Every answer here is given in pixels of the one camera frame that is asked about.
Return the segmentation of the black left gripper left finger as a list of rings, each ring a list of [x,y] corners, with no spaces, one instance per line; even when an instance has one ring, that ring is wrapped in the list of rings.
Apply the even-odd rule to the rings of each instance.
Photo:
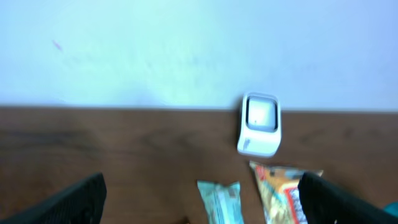
[[[102,173],[97,172],[17,213],[1,224],[100,224],[107,196]]]

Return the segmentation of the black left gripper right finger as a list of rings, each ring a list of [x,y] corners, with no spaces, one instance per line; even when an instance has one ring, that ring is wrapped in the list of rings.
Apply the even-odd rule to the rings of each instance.
[[[308,223],[390,223],[397,217],[306,172],[298,183],[302,210]]]

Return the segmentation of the yellow snack bag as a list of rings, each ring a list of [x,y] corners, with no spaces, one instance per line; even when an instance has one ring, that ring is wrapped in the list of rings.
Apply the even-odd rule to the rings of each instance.
[[[267,224],[307,224],[298,185],[303,169],[265,166],[251,161]]]

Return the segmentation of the teal snack pack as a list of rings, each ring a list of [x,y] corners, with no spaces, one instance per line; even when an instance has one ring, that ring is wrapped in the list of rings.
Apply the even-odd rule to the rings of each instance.
[[[197,181],[209,224],[244,224],[241,210],[239,182],[221,185],[204,180]]]

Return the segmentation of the blue mouthwash bottle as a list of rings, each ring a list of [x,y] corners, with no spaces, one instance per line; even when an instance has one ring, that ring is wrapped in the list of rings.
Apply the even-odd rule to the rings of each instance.
[[[394,217],[398,217],[398,202],[393,202],[385,206],[384,211]]]

